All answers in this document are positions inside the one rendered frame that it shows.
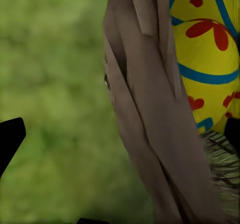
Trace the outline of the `easter egg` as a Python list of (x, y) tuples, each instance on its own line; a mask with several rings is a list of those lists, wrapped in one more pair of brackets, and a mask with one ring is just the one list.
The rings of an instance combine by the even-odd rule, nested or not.
[(214, 134), (223, 134), (228, 117), (240, 119), (240, 84), (237, 87), (230, 107), (225, 112), (224, 116), (213, 127), (211, 127), (210, 130), (214, 131)]
[(198, 132), (209, 131), (230, 107), (240, 84), (240, 55), (231, 32), (212, 19), (173, 27), (176, 58)]
[(240, 0), (169, 0), (172, 27), (194, 19), (212, 19), (235, 37), (240, 33)]

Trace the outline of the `wicker basket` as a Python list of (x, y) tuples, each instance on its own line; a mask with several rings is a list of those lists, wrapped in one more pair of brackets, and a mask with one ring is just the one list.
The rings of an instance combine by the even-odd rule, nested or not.
[[(153, 202), (154, 224), (232, 224), (240, 218), (240, 184), (225, 177), (240, 172), (240, 157), (200, 134), (179, 70), (170, 0), (108, 0), (102, 30), (104, 84), (119, 135)], [(240, 55), (240, 33), (235, 37)], [(225, 151), (238, 158), (208, 164)], [(217, 171), (218, 168), (237, 168)]]

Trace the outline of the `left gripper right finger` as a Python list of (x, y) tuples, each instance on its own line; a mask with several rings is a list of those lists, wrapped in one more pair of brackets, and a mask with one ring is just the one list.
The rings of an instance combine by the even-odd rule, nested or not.
[(240, 119), (228, 117), (223, 136), (227, 138), (240, 157)]

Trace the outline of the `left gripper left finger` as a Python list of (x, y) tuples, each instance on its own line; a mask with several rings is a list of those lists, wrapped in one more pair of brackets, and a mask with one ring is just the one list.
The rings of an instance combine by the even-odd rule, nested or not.
[(22, 117), (0, 123), (0, 177), (26, 136)]

